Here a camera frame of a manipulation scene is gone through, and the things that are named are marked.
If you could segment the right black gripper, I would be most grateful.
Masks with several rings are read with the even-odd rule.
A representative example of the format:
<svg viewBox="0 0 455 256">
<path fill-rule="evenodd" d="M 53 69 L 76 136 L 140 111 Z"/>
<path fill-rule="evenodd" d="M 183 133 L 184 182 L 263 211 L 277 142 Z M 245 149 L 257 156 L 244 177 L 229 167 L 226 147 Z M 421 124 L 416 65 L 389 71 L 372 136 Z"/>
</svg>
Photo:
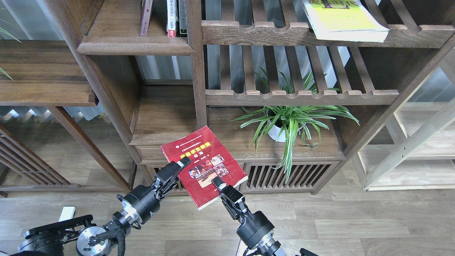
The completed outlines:
<svg viewBox="0 0 455 256">
<path fill-rule="evenodd" d="M 247 246 L 247 250 L 274 250 L 273 232 L 275 226 L 262 211 L 251 213 L 245 204 L 245 198 L 232 185 L 227 185 L 220 177 L 215 177 L 212 183 L 219 190 L 221 200 L 234 220 L 240 222 L 237 235 Z"/>
</svg>

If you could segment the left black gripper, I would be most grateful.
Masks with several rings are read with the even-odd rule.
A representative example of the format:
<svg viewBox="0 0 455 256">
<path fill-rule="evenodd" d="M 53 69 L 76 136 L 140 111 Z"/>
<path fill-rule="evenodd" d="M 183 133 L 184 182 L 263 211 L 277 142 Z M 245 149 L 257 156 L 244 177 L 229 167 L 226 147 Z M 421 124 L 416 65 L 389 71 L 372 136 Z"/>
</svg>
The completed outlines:
<svg viewBox="0 0 455 256">
<path fill-rule="evenodd" d="M 132 225 L 134 222 L 145 224 L 160 209 L 160 202 L 164 200 L 177 186 L 178 175 L 181 170 L 190 164 L 189 157 L 184 157 L 178 162 L 170 162 L 155 174 L 155 183 L 145 187 L 138 185 L 126 196 L 118 195 L 123 210 L 120 212 L 126 221 Z"/>
</svg>

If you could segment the white robot base bar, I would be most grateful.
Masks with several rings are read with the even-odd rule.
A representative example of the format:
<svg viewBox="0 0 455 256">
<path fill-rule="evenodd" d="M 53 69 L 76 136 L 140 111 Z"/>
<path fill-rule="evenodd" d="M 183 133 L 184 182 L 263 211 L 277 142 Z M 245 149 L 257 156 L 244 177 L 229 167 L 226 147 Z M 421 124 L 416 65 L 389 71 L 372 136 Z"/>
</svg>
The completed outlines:
<svg viewBox="0 0 455 256">
<path fill-rule="evenodd" d="M 75 216 L 75 209 L 75 206 L 63 206 L 59 217 L 59 222 L 72 219 Z"/>
</svg>

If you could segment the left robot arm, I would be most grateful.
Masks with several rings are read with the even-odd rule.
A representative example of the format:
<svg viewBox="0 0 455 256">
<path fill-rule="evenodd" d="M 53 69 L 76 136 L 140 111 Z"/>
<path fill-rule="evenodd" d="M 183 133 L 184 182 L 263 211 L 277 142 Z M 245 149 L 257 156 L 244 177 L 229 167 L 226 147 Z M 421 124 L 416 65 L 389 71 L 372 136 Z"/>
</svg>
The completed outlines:
<svg viewBox="0 0 455 256">
<path fill-rule="evenodd" d="M 126 196 L 118 195 L 123 209 L 103 226 L 93 224 L 92 215 L 87 214 L 28 230 L 18 247 L 18 256 L 62 256 L 63 246 L 72 241 L 76 241 L 80 256 L 107 256 L 113 247 L 123 256 L 131 228 L 141 229 L 159 211 L 160 202 L 174 190 L 177 176 L 190 162 L 188 157 L 170 162 L 155 174 L 152 185 L 138 185 Z"/>
</svg>

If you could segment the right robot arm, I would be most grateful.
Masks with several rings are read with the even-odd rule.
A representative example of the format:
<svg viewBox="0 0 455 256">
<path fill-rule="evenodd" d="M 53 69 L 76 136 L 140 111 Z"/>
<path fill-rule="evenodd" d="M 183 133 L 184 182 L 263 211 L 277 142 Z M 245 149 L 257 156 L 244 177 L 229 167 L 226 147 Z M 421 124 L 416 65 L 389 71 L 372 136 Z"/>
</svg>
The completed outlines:
<svg viewBox="0 0 455 256">
<path fill-rule="evenodd" d="M 244 256 L 249 251 L 252 251 L 251 256 L 286 256 L 281 243 L 273 238 L 274 225 L 262 211 L 251 213 L 244 195 L 232 185 L 224 183 L 220 177 L 214 178 L 212 183 L 220 191 L 221 200 L 232 219 L 240 222 L 237 229 L 237 235 L 241 240 L 238 255 L 244 249 Z"/>
</svg>

